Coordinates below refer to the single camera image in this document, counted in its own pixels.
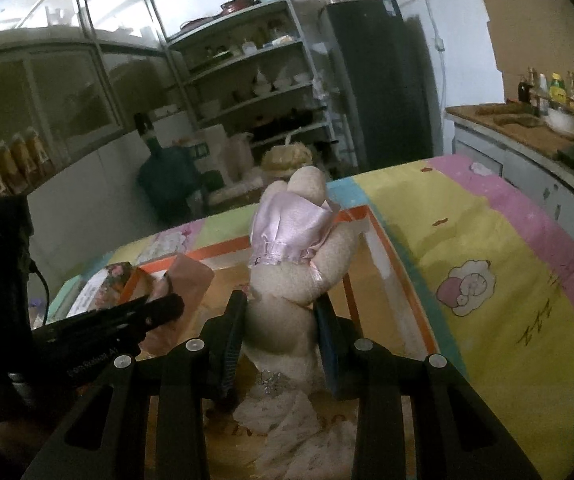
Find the cream bunny plush pink dress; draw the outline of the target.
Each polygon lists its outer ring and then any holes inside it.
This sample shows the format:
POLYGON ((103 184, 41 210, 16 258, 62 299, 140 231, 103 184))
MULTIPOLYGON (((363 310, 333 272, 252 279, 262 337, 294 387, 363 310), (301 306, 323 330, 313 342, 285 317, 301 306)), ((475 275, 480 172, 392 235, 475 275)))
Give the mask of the cream bunny plush pink dress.
POLYGON ((243 351, 258 375, 233 417, 264 434, 262 479, 351 476, 357 425, 324 427, 311 399, 325 388, 313 302, 341 281, 357 248, 337 214, 323 172, 306 166, 270 184, 252 220, 243 351))

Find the floral tissue pack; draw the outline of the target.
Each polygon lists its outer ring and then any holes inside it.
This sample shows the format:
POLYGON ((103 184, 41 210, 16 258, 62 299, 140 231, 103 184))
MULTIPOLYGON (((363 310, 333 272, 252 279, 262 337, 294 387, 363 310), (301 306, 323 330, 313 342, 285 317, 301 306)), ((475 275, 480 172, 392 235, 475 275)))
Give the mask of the floral tissue pack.
POLYGON ((72 318, 88 311, 113 308, 135 271, 135 266, 128 262, 107 264, 86 282, 66 316, 72 318))

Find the orange rimmed cardboard box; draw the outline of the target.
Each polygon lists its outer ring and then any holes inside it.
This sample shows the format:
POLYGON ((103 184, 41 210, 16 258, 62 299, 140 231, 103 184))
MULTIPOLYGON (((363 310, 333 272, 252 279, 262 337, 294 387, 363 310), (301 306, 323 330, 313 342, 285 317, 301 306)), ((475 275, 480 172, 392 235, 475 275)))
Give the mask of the orange rimmed cardboard box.
MULTIPOLYGON (((374 210, 367 205, 355 206, 340 211, 337 219, 351 223, 359 232, 359 241, 348 274, 329 293, 335 312, 393 353, 424 358, 436 346, 434 336, 409 273, 374 210)), ((182 316, 173 346, 197 337, 209 318, 223 313, 231 292, 246 288, 249 281, 247 237, 199 245, 199 240, 212 236, 216 225, 215 218, 191 222, 127 245, 113 258, 134 258, 136 271, 125 286, 124 300, 142 296, 146 284, 162 278, 180 254, 213 271, 214 278, 200 304, 182 316)), ((263 448, 262 432, 240 426, 226 415, 209 420, 205 437, 211 478, 255 478, 253 462, 263 448)))

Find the colourful cartoon bed sheet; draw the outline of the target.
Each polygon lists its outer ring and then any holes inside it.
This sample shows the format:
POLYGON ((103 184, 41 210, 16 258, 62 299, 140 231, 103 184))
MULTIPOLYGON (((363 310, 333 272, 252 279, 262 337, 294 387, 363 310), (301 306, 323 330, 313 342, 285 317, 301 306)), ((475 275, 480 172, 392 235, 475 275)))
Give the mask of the colourful cartoon bed sheet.
MULTIPOLYGON (((542 479, 567 479, 574 471, 572 238, 465 156, 376 170, 328 189, 341 210, 374 210, 421 300, 436 342, 427 356, 441 353, 460 371, 542 479)), ((248 238, 255 208, 208 217, 217 225, 199 245, 248 238)))

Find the yellow lumpy food pile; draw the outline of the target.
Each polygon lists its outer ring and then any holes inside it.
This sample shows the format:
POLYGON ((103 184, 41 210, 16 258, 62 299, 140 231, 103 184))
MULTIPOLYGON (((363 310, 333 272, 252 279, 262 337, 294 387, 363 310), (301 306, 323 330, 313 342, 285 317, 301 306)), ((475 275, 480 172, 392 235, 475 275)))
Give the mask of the yellow lumpy food pile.
POLYGON ((312 152, 302 143, 275 145, 262 157, 264 171, 296 171, 313 164, 312 152))

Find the grey metal shelving rack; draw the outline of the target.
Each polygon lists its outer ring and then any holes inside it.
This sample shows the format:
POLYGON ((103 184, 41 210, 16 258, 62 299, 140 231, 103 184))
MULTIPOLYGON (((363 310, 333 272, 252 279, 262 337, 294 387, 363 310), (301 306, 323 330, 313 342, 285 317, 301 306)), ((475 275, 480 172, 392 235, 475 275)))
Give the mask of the grey metal shelving rack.
POLYGON ((197 126, 246 133, 256 162, 301 143, 336 174, 336 131, 291 0, 256 2, 186 24, 168 40, 197 126))

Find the wooden kitchen counter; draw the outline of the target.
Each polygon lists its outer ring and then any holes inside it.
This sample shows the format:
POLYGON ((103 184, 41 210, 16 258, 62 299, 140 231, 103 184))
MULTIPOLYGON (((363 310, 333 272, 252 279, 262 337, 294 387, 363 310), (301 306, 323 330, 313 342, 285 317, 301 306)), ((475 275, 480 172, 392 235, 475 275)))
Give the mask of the wooden kitchen counter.
POLYGON ((480 162, 518 188, 574 240, 574 170, 557 159, 570 143, 544 127, 500 126, 476 106, 452 106, 451 152, 480 162))

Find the dark green refrigerator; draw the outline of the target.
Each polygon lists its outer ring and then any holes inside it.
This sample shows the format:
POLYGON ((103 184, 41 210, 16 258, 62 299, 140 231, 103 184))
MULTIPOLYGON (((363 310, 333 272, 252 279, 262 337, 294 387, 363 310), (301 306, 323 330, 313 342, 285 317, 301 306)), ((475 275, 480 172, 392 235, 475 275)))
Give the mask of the dark green refrigerator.
POLYGON ((426 91, 409 27, 395 0, 351 0, 319 12, 361 171, 432 154, 426 91))

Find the white bowl on counter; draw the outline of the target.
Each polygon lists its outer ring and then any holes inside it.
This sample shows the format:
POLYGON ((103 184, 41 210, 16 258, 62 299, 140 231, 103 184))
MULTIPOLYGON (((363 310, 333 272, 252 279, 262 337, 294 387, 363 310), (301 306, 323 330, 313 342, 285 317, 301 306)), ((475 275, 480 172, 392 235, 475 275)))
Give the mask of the white bowl on counter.
POLYGON ((561 136, 574 138, 573 114, 550 108, 548 114, 544 118, 544 122, 552 131, 560 134, 561 136))

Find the yellow condiment bottle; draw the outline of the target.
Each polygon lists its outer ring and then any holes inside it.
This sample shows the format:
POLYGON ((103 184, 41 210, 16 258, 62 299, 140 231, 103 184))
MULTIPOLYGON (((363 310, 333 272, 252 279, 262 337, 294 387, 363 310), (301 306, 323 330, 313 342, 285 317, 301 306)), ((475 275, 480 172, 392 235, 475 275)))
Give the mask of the yellow condiment bottle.
POLYGON ((565 87, 564 79, 558 73, 552 73, 549 95, 552 101, 566 104, 567 103, 567 90, 565 87))

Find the red lidded pan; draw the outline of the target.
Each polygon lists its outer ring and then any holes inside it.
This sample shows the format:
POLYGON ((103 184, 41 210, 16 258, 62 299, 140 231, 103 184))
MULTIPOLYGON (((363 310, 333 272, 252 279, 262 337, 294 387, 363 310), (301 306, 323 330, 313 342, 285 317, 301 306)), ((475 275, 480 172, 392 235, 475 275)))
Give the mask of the red lidded pan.
POLYGON ((255 0, 226 0, 221 4, 221 14, 229 15, 253 6, 255 0))

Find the brown cardboard wall panel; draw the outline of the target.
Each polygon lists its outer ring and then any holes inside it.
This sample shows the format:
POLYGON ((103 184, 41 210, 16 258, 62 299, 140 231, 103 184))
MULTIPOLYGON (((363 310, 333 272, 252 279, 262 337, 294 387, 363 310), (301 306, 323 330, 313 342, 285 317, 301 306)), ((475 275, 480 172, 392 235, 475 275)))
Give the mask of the brown cardboard wall panel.
POLYGON ((484 0, 488 31, 504 94, 517 96, 530 68, 565 77, 574 73, 574 6, 569 0, 484 0))

